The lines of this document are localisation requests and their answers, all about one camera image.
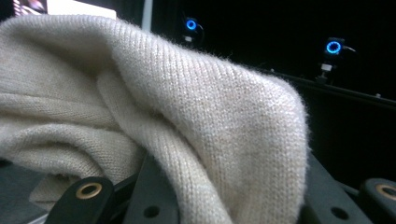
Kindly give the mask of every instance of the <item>gray floor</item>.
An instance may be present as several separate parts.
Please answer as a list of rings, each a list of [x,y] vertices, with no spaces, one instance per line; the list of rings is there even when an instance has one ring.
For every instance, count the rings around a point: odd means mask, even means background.
[[[0,161],[0,223],[20,224],[46,212],[28,201],[42,174]]]

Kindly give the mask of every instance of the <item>brass ring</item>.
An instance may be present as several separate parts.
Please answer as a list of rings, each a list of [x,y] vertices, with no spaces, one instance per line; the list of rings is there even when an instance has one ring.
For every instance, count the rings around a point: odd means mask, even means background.
[[[390,195],[390,194],[388,194],[387,192],[384,191],[384,189],[393,189],[393,190],[396,191],[395,187],[390,186],[390,185],[380,184],[380,185],[375,186],[375,188],[376,188],[376,191],[378,191],[383,196],[385,196],[385,197],[387,197],[387,198],[389,198],[389,199],[391,199],[393,201],[396,201],[396,196],[395,195]]]
[[[82,192],[84,189],[86,189],[88,187],[95,187],[95,189],[93,191],[89,192],[89,193]],[[76,197],[78,199],[82,199],[82,200],[90,199],[90,198],[93,198],[94,196],[98,195],[101,190],[102,190],[102,185],[101,184],[99,184],[99,183],[88,183],[88,184],[85,184],[85,185],[79,187],[79,189],[76,192]]]

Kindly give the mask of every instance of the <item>ribbed knit texture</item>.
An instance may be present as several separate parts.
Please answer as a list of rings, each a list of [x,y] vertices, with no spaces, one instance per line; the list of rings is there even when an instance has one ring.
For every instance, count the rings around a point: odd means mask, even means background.
[[[49,174],[50,209],[78,178],[114,183],[145,148],[183,223],[294,223],[306,127],[286,82],[109,19],[27,16],[0,26],[0,157]]]

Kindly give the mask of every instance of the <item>sweater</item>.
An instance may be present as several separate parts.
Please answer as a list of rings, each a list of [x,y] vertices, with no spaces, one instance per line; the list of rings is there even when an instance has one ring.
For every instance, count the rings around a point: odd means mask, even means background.
[[[51,209],[76,180],[114,184],[153,155],[182,223],[295,223],[304,105],[285,81],[183,49],[125,21],[25,16],[0,25],[0,157],[47,174]]]

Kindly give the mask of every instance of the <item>glowing blue light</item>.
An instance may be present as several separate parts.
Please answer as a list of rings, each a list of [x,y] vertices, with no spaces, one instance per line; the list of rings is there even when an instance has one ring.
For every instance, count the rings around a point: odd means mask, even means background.
[[[332,42],[330,42],[329,44],[327,44],[326,50],[327,50],[330,54],[337,54],[337,53],[340,52],[340,50],[341,50],[341,44],[338,43],[337,41],[332,41]]]
[[[186,22],[186,26],[189,30],[195,30],[195,28],[197,28],[197,23],[195,21],[189,20]]]

